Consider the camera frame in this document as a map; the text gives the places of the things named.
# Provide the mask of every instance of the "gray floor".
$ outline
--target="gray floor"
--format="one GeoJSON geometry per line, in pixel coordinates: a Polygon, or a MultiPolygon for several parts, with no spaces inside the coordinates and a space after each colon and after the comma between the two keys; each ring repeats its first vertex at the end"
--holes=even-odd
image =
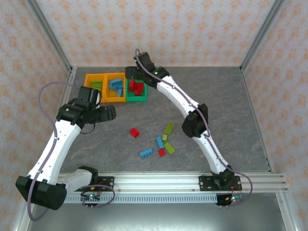
{"type": "MultiPolygon", "coordinates": [[[[239,171],[268,171],[252,110],[237,67],[170,67],[176,83],[209,109],[209,126],[224,158],[239,171]]],[[[83,85],[87,73],[123,72],[124,68],[78,68],[75,85],[83,85]]],[[[70,98],[77,96],[72,90],[70,98]]],[[[149,88],[144,103],[114,103],[116,119],[96,125],[88,135],[79,135],[62,165],[62,172],[81,165],[103,171],[210,171],[198,145],[181,130],[184,121],[179,110],[163,94],[149,88]],[[175,127],[168,137],[176,152],[158,156],[156,137],[168,122],[175,127]],[[129,131],[139,130],[134,139],[129,131]],[[139,152],[154,153],[141,159],[139,152]]]]}
{"type": "MultiPolygon", "coordinates": [[[[43,209],[36,206],[34,216],[43,209]]],[[[253,194],[229,209],[215,204],[110,204],[85,209],[64,204],[28,231],[285,231],[274,193],[253,194]]]]}

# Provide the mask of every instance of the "wall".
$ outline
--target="wall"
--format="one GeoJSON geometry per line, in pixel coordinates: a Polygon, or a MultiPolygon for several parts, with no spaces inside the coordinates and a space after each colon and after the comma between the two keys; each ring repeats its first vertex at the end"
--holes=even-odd
{"type": "MultiPolygon", "coordinates": [[[[51,134],[38,108],[38,90],[64,81],[67,72],[25,0],[1,0],[0,12],[0,229],[10,231],[22,199],[15,181],[27,175],[51,134]]],[[[61,92],[56,86],[43,94],[49,115],[55,115],[61,92]]]]}
{"type": "Polygon", "coordinates": [[[239,66],[274,0],[38,0],[71,65],[239,66]]]}
{"type": "Polygon", "coordinates": [[[308,227],[308,4],[286,1],[245,72],[266,148],[308,227]]]}

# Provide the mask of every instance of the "orange bin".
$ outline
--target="orange bin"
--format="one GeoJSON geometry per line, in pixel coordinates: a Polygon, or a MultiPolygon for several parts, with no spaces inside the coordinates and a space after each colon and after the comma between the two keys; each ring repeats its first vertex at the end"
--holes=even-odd
{"type": "Polygon", "coordinates": [[[106,77],[106,74],[86,74],[86,79],[85,79],[85,83],[84,83],[84,86],[85,87],[88,87],[88,88],[91,88],[92,87],[92,84],[91,82],[92,81],[101,81],[102,84],[103,84],[103,88],[102,88],[102,100],[101,100],[101,103],[104,103],[106,102],[106,95],[104,95],[104,89],[107,87],[107,77],[106,77]]]}
{"type": "Polygon", "coordinates": [[[101,81],[103,84],[101,103],[126,102],[125,73],[87,74],[84,86],[91,88],[91,81],[101,81]],[[116,96],[117,95],[116,90],[109,90],[109,81],[117,78],[122,79],[123,82],[123,96],[121,97],[116,96]]]}

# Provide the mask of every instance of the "blue lego brick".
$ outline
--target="blue lego brick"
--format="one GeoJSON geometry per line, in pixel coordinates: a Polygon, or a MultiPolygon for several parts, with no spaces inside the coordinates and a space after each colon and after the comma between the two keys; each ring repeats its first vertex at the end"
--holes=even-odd
{"type": "Polygon", "coordinates": [[[149,148],[149,149],[147,149],[147,150],[142,151],[142,152],[140,153],[140,156],[141,156],[141,158],[145,158],[145,157],[151,155],[152,153],[153,153],[152,148],[149,148]]]}
{"type": "Polygon", "coordinates": [[[117,78],[109,81],[110,90],[119,90],[119,85],[123,85],[122,79],[117,78]]]}
{"type": "Polygon", "coordinates": [[[121,97],[122,95],[123,95],[123,89],[117,90],[116,96],[117,96],[117,97],[121,97]]]}
{"type": "Polygon", "coordinates": [[[161,137],[156,138],[159,149],[164,148],[164,143],[161,137]]]}

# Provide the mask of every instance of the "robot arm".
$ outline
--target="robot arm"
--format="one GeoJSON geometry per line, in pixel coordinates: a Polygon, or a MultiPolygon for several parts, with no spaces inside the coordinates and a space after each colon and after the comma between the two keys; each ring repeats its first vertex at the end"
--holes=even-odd
{"type": "Polygon", "coordinates": [[[142,80],[145,84],[153,87],[167,96],[181,111],[185,120],[182,124],[183,132],[196,141],[210,164],[215,184],[222,190],[230,187],[234,172],[228,162],[221,156],[206,126],[195,108],[202,113],[208,122],[207,106],[200,105],[191,99],[173,80],[170,73],[163,67],[156,68],[149,54],[137,53],[134,57],[137,67],[128,66],[125,69],[126,78],[142,80]]]}
{"type": "MultiPolygon", "coordinates": [[[[181,111],[182,115],[186,118],[189,116],[189,112],[193,112],[194,108],[191,106],[193,104],[194,106],[198,107],[199,104],[192,100],[173,80],[172,76],[166,76],[164,77],[164,81],[171,83],[175,88],[178,88],[182,94],[186,95],[186,98],[190,100],[188,103],[182,94],[180,94],[178,91],[175,90],[175,88],[170,87],[166,83],[159,82],[157,83],[157,90],[163,93],[165,96],[167,96],[175,105],[176,107],[181,111]]],[[[213,148],[215,148],[217,154],[219,155],[220,159],[224,162],[225,165],[228,165],[227,161],[224,160],[224,158],[221,156],[218,148],[216,147],[215,143],[212,141],[213,147],[211,147],[210,143],[206,140],[205,134],[207,134],[207,131],[204,131],[201,134],[201,137],[192,137],[194,141],[199,145],[201,148],[203,154],[205,155],[208,163],[210,164],[211,171],[213,173],[219,174],[226,170],[226,167],[223,166],[223,164],[217,159],[213,148]]]]}
{"type": "Polygon", "coordinates": [[[81,87],[78,97],[72,102],[74,105],[68,103],[59,109],[57,121],[55,122],[57,137],[53,132],[41,157],[27,177],[19,176],[15,183],[26,201],[30,185],[34,183],[31,203],[57,210],[63,204],[67,194],[90,183],[98,183],[97,170],[85,166],[80,167],[74,173],[67,174],[63,178],[58,179],[58,176],[68,150],[84,125],[113,120],[116,117],[113,106],[98,107],[100,100],[98,90],[81,87]],[[57,142],[52,154],[43,169],[39,171],[51,150],[54,139],[57,139],[57,142]]]}

